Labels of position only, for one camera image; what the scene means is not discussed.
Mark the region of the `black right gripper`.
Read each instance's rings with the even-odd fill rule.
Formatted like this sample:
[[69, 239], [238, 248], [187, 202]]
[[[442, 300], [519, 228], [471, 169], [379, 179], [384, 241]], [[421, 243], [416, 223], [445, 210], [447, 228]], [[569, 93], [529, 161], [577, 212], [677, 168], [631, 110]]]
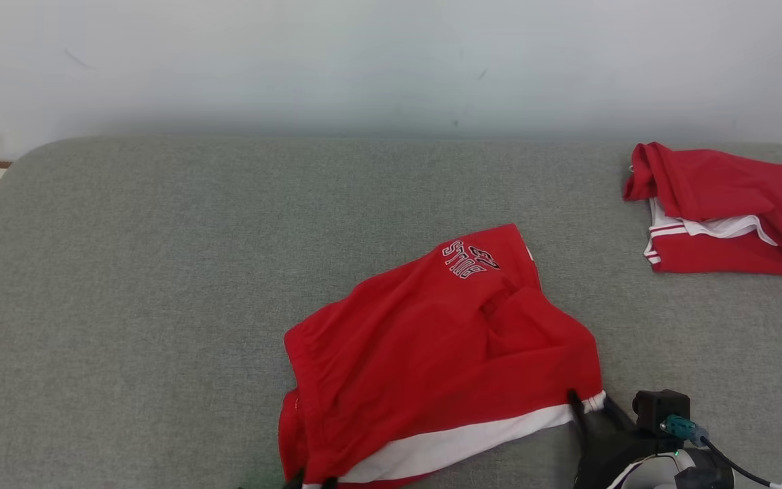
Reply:
[[[577, 436], [589, 436], [584, 402], [575, 389], [567, 391]], [[611, 397], [605, 397], [603, 414], [617, 430], [587, 444], [578, 462], [573, 489], [613, 489], [642, 459], [682, 448], [674, 436], [658, 436], [637, 429], [635, 422]]]

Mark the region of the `red basketball shorts white hem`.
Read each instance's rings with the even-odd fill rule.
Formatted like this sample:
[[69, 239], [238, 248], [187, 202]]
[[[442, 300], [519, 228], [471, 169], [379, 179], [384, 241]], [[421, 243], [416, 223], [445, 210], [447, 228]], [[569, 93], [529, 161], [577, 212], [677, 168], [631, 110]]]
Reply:
[[442, 242], [289, 330], [279, 419], [302, 489], [397, 489], [573, 420], [606, 392], [593, 334], [543, 294], [516, 225]]

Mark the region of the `red white basketball jersey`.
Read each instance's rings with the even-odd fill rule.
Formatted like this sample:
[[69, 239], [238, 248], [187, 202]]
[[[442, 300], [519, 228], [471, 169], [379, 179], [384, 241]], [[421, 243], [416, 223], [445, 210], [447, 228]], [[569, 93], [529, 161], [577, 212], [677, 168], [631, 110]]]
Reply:
[[782, 164], [653, 142], [633, 150], [630, 173], [623, 198], [650, 207], [655, 272], [782, 276]]

